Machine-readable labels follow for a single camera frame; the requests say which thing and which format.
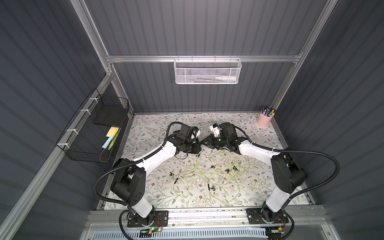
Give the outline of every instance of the floral tablecloth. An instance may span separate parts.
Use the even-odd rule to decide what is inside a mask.
[[[242,128],[253,141],[281,148],[272,124],[260,127],[256,117],[253,113],[135,115],[122,157],[134,159],[157,147],[173,121],[197,126],[201,131],[200,140],[211,133],[209,126],[213,123],[230,122]],[[175,124],[170,132],[179,128]],[[258,206],[275,186],[271,167],[251,157],[205,146],[202,146],[199,157],[186,157],[182,152],[176,157],[161,164],[146,179],[144,196],[156,208]],[[111,191],[108,197],[118,199]],[[308,201],[301,194],[290,204],[302,205]],[[104,207],[123,208],[110,202]]]

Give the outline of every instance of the corrugated gray wall panel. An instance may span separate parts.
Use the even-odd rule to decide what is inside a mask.
[[[105,92],[103,94],[108,95],[108,96],[113,96],[113,97],[118,96],[115,89],[113,88],[112,84],[108,85],[107,89],[105,89]]]
[[[340,162],[336,179],[313,195],[342,239],[382,237],[383,12],[383,1],[340,0],[276,115],[290,147]],[[321,157],[300,161],[309,186],[333,171]]]
[[[1,221],[49,156],[72,115],[104,75],[99,58],[69,0],[0,1]],[[68,165],[72,166],[71,170],[66,167]],[[100,166],[63,159],[48,183],[48,186],[63,187],[66,197],[83,206],[81,224],[72,219],[76,224],[66,228],[78,235],[94,198],[87,192],[91,186],[83,185],[83,180],[60,173],[64,167],[69,175],[76,173],[83,178],[90,175],[89,181],[96,179],[94,175],[103,170]],[[44,193],[58,196],[50,188]],[[74,209],[63,211],[60,201],[50,205],[37,204],[31,212],[41,216],[55,215],[54,219],[60,219],[64,214],[79,216]],[[51,224],[60,226],[61,222],[54,219],[50,220]],[[39,224],[46,226],[42,218],[30,221],[28,216],[20,231],[37,235],[50,232],[49,228],[30,227]]]
[[[110,55],[293,55],[325,0],[86,0]]]
[[[172,63],[115,63],[136,112],[247,111],[271,104],[291,63],[243,63],[238,84],[181,85]]]
[[[106,167],[111,164],[65,157],[13,239],[78,239],[89,211],[98,203],[93,184]]]

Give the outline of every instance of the aluminum rail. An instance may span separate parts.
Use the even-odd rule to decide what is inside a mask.
[[[109,63],[173,63],[177,61],[230,61],[241,59],[243,63],[288,62],[297,63],[299,55],[287,56],[107,56]]]
[[[304,42],[303,48],[301,49],[300,60],[292,66],[281,88],[279,89],[275,99],[273,100],[273,103],[272,103],[273,108],[277,109],[279,107],[281,101],[283,100],[283,97],[287,93],[288,88],[291,86],[293,80],[295,79],[297,73],[299,72],[301,66],[303,65],[303,62],[307,58],[314,42],[319,36],[322,28],[327,22],[337,2],[338,0],[327,0],[327,2],[325,3],[319,17],[316,20],[316,23],[314,24],[310,34],[308,35],[308,38]]]
[[[230,227],[249,225],[248,215],[245,211],[247,208],[253,207],[208,207],[157,210],[169,211],[169,228],[215,227],[218,225],[221,227]],[[91,211],[83,231],[119,229],[118,218],[121,211],[122,210]],[[327,212],[322,205],[288,205],[286,211],[292,216],[297,225],[331,223]],[[127,222],[125,218],[123,218],[122,221],[123,223]],[[260,223],[254,226],[265,227],[272,225]]]

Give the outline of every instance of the red wire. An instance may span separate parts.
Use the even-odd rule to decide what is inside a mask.
[[[157,228],[156,228],[155,232],[159,229],[159,226],[160,226],[160,219],[157,218]]]
[[[280,217],[282,217],[283,219],[284,219],[284,217],[279,215],[279,219],[280,219],[281,223],[284,224],[283,228],[284,228],[284,232],[285,232],[285,219],[284,219],[284,222],[283,222],[283,220]]]
[[[161,221],[161,229],[163,229],[163,220],[159,219]]]

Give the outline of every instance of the black mounting plate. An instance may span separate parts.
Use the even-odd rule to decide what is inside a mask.
[[[247,212],[249,224],[266,224],[266,222],[263,220],[263,214],[261,213],[261,211],[262,211],[261,207],[246,209],[245,211]],[[281,217],[280,218],[283,221],[285,221],[285,224],[287,224],[289,222],[289,218],[287,217],[287,215],[285,215],[285,216],[284,215],[285,214],[282,214],[281,216],[283,218],[281,218]],[[272,223],[282,224],[282,222],[279,218],[277,218]]]
[[[127,227],[143,227],[136,215],[130,214],[129,218],[130,220],[128,220]],[[157,227],[159,223],[157,218],[162,220],[162,223],[160,222],[160,227],[166,227],[168,225],[168,211],[155,211],[155,218],[153,219],[153,223],[148,227]]]

